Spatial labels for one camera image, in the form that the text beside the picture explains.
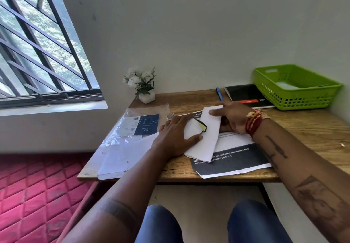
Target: tattoo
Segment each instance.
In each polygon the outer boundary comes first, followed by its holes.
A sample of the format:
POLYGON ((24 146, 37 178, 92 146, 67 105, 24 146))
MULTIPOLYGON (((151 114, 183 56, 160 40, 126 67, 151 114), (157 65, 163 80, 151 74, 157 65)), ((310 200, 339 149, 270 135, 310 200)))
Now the tattoo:
POLYGON ((275 162, 273 161, 273 157, 275 156, 275 154, 271 154, 269 155, 268 153, 266 153, 266 151, 261 147, 260 144, 257 144, 258 148, 260 149, 260 151, 262 152, 262 154, 266 157, 266 159, 269 161, 269 163, 271 164, 271 166, 273 166, 275 169, 278 169, 278 166, 275 164, 275 162))
POLYGON ((274 140, 272 140, 268 135, 265 135, 265 137, 266 137, 267 139, 269 139, 269 141, 273 144, 273 146, 275 147, 275 149, 276 149, 277 152, 279 152, 284 158, 288 158, 288 157, 285 155, 283 149, 282 149, 278 144, 276 144, 274 140))
POLYGON ((340 233, 350 228, 350 205, 314 176, 295 189, 311 221, 330 242, 340 242, 340 233))
POLYGON ((103 205, 101 209, 113 215, 122 222, 130 232, 133 232, 137 222, 137 214, 135 214, 128 205, 120 201, 110 200, 107 204, 103 205))

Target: wooden desk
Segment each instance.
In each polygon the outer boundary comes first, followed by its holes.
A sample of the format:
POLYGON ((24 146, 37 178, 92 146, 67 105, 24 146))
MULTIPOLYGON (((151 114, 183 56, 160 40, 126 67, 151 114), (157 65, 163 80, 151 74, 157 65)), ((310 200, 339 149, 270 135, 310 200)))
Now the wooden desk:
MULTIPOLYGON (((230 101, 221 89, 225 101, 230 101)), ((180 93, 157 94, 156 100, 147 107, 169 104, 170 112, 176 114, 191 113, 203 107, 219 105, 219 97, 214 89, 180 93)), ((146 107, 139 100, 134 100, 130 108, 146 107)), ((350 174, 350 126, 326 109, 279 111, 264 110, 274 121, 290 131, 306 146, 323 158, 332 162, 350 174)), ((97 172, 104 155, 96 152, 78 175, 80 180, 97 181, 97 172)), ((168 162, 160 177, 161 182, 280 182, 272 168, 255 170, 246 174, 201 179, 192 169, 189 158, 177 157, 168 162)))

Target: red label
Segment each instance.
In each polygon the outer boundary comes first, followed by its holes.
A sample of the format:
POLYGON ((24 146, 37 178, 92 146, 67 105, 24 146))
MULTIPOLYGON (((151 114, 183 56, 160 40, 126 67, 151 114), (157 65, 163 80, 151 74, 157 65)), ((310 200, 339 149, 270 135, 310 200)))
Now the red label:
POLYGON ((240 102, 240 103, 257 103, 259 100, 257 99, 248 99, 248 100, 236 100, 234 102, 240 102))

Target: red string bracelet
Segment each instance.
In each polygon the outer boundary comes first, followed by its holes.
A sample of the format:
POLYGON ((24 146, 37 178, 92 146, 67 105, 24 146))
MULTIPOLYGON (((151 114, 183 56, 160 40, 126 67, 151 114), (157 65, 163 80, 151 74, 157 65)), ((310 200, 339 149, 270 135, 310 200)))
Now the red string bracelet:
POLYGON ((245 131, 251 137, 253 137, 253 134, 255 133, 256 129, 259 127, 260 123, 264 119, 269 119, 269 116, 267 116, 266 113, 261 112, 260 109, 249 112, 247 117, 248 117, 248 119, 247 119, 247 122, 245 124, 245 131))

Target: forearm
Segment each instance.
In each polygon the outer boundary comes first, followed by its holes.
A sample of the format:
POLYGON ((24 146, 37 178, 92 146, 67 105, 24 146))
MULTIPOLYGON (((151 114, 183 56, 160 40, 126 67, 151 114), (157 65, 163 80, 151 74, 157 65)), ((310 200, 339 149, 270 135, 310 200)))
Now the forearm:
POLYGON ((350 238, 350 175, 265 119, 253 135, 302 210, 330 242, 350 238))
POLYGON ((65 242, 133 242, 166 163, 152 148, 94 205, 65 242))

